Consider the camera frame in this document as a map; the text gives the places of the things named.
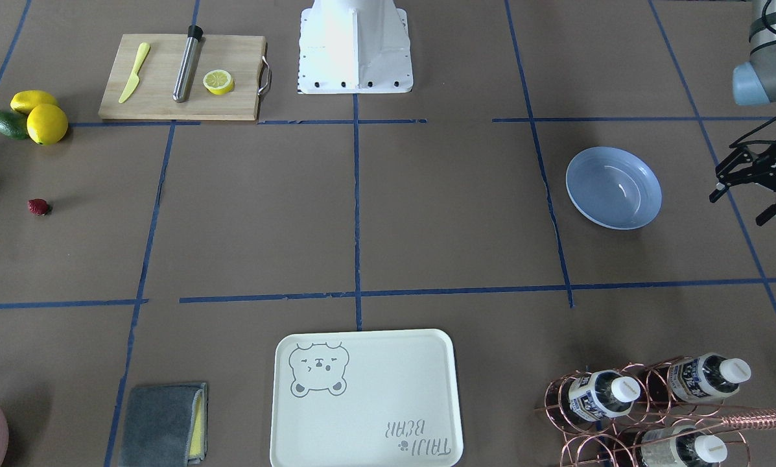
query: water bottle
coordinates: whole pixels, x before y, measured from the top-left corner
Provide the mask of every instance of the water bottle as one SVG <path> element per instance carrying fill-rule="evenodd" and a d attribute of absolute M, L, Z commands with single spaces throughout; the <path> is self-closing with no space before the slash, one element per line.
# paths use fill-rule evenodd
<path fill-rule="evenodd" d="M 648 375 L 646 379 L 650 399 L 659 403 L 667 402 L 668 388 L 678 401 L 720 401 L 736 394 L 740 383 L 751 376 L 750 366 L 741 358 L 725 358 L 716 353 L 676 361 L 669 369 L 655 372 L 659 376 Z"/>
<path fill-rule="evenodd" d="M 639 443 L 639 446 L 630 449 L 639 467 L 717 467 L 728 458 L 725 442 L 714 435 L 703 435 L 696 431 L 694 425 L 651 429 L 640 436 L 622 437 L 622 440 L 627 447 Z M 615 452 L 618 467 L 633 465 L 626 450 L 616 449 Z"/>
<path fill-rule="evenodd" d="M 562 426 L 587 425 L 628 414 L 640 395 L 636 379 L 604 370 L 571 379 L 550 394 L 547 403 L 552 405 L 560 398 L 560 408 L 550 409 L 548 415 Z"/>

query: white bottle cap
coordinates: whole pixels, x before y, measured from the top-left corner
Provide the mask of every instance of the white bottle cap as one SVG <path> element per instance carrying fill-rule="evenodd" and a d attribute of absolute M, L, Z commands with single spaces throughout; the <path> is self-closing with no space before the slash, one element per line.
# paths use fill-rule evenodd
<path fill-rule="evenodd" d="M 728 446 L 719 437 L 714 435 L 698 435 L 693 444 L 699 459 L 711 464 L 722 462 L 728 458 Z"/>
<path fill-rule="evenodd" d="M 719 364 L 719 372 L 726 381 L 739 384 L 750 379 L 750 366 L 741 358 L 728 358 Z"/>
<path fill-rule="evenodd" d="M 629 376 L 613 379 L 610 389 L 613 391 L 613 396 L 621 402 L 633 402 L 642 395 L 639 382 Z"/>

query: black cable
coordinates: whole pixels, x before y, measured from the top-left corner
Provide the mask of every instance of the black cable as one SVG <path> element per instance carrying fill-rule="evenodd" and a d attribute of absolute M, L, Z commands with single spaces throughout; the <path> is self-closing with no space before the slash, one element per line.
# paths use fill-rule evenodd
<path fill-rule="evenodd" d="M 729 145 L 728 147 L 731 148 L 731 149 L 735 149 L 738 146 L 741 146 L 740 142 L 743 139 L 747 138 L 748 136 L 753 135 L 754 133 L 756 133 L 759 130 L 762 130 L 763 128 L 767 127 L 768 125 L 772 124 L 773 122 L 776 122 L 776 116 L 774 118 L 770 119 L 769 121 L 766 121 L 764 124 L 759 125 L 755 129 L 750 130 L 748 133 L 745 133 L 743 136 L 740 137 L 740 139 L 737 139 L 736 141 L 732 142 L 731 145 Z"/>
<path fill-rule="evenodd" d="M 762 25 L 765 26 L 765 29 L 770 30 L 770 32 L 773 32 L 776 34 L 776 29 L 771 27 L 771 25 L 768 23 L 767 13 L 768 13 L 768 6 L 773 2 L 773 0 L 768 0 L 768 2 L 765 2 L 765 5 L 762 8 Z"/>
<path fill-rule="evenodd" d="M 746 141 L 743 143 L 738 143 L 737 145 L 731 145 L 731 149 L 738 149 L 742 148 L 744 146 L 750 146 L 750 145 L 776 145 L 776 139 L 752 139 L 752 141 Z M 748 154 L 751 154 L 751 157 L 753 157 L 753 153 L 750 150 L 747 150 Z"/>

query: blue bowl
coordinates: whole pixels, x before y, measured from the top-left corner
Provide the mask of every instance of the blue bowl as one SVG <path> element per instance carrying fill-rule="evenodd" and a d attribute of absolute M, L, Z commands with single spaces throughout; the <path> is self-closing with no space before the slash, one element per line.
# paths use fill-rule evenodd
<path fill-rule="evenodd" d="M 578 153 L 566 168 L 566 192 L 595 224 L 633 230 L 661 210 L 661 186 L 646 163 L 618 148 L 598 146 Z"/>

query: yellow plastic knife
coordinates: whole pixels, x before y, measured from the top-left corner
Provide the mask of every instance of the yellow plastic knife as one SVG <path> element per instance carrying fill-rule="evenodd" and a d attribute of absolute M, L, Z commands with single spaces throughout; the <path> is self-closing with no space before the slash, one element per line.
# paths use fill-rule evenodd
<path fill-rule="evenodd" d="M 137 88 L 137 85 L 139 84 L 139 76 L 137 76 L 137 73 L 139 72 L 139 68 L 143 65 L 143 61 L 145 60 L 145 56 L 148 55 L 149 50 L 151 50 L 151 45 L 149 45 L 148 42 L 143 42 L 137 47 L 137 57 L 134 60 L 134 68 L 131 69 L 129 80 L 126 83 L 126 89 L 124 89 L 122 95 L 120 95 L 119 103 L 124 103 L 126 99 L 131 96 L 131 93 L 134 92 L 134 89 Z"/>

